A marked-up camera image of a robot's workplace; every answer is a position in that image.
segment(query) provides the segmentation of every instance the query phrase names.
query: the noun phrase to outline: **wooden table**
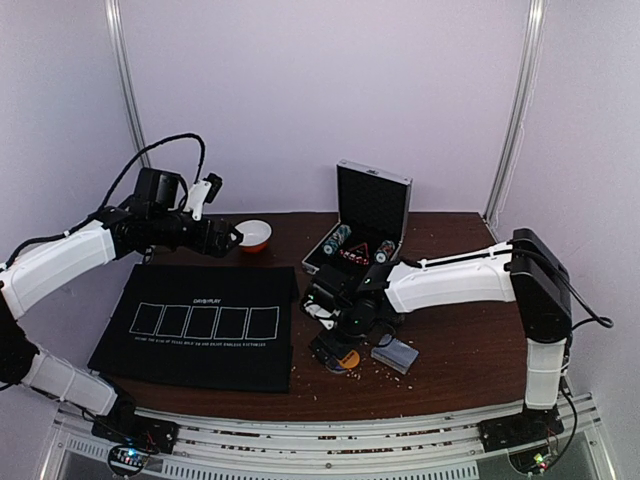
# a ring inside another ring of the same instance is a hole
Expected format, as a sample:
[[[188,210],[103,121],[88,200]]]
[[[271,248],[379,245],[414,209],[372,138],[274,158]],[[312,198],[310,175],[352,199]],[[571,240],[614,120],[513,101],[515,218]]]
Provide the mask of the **wooden table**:
[[[273,227],[269,247],[255,255],[236,250],[224,259],[188,250],[158,254],[165,265],[294,266],[301,292],[309,276],[301,260],[336,221],[336,214],[233,215]],[[494,242],[482,219],[468,213],[412,213],[403,256],[434,258]],[[374,361],[362,347],[360,366],[347,375],[327,371],[311,356],[320,325],[293,309],[294,345],[289,394],[189,389],[118,378],[142,407],[174,413],[264,421],[392,418],[450,412],[524,397],[526,343],[514,303],[434,307],[407,315],[398,338],[420,355],[406,376]]]

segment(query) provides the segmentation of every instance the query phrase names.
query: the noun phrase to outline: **robotic arm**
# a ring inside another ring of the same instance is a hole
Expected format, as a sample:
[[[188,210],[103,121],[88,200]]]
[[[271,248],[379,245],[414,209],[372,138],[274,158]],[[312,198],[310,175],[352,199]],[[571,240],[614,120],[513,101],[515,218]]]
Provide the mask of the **robotic arm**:
[[[301,308],[333,332],[335,341],[348,344],[359,342],[375,323],[393,325],[400,315],[421,308],[517,302],[528,344],[527,387],[523,413],[511,423],[529,431],[506,435],[511,437],[507,442],[498,442],[505,448],[518,444],[516,440],[546,438],[547,427],[562,431],[556,400],[572,338],[570,295],[566,268],[531,230],[520,229],[509,242],[484,250],[374,265],[359,278],[324,266],[307,288]],[[509,423],[502,420],[502,426]],[[532,433],[532,424],[544,428]],[[495,424],[487,427],[494,436]]]
[[[182,246],[222,257],[242,241],[231,224],[202,214],[222,187],[220,177],[210,174],[195,183],[174,209],[180,184],[185,182],[178,174],[143,168],[122,205],[101,209],[83,228],[18,256],[0,272],[0,389],[21,383],[73,403],[102,418],[109,438],[113,431],[135,436],[136,428],[153,433],[152,426],[134,425],[140,423],[135,403],[125,392],[31,343],[17,320],[73,278],[133,251]]]

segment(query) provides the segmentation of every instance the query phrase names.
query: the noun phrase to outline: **case lid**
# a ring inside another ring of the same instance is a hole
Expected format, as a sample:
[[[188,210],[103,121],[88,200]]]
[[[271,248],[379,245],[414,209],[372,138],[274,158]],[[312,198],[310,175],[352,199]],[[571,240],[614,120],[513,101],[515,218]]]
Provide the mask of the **case lid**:
[[[402,238],[412,179],[347,160],[337,170],[340,221]]]

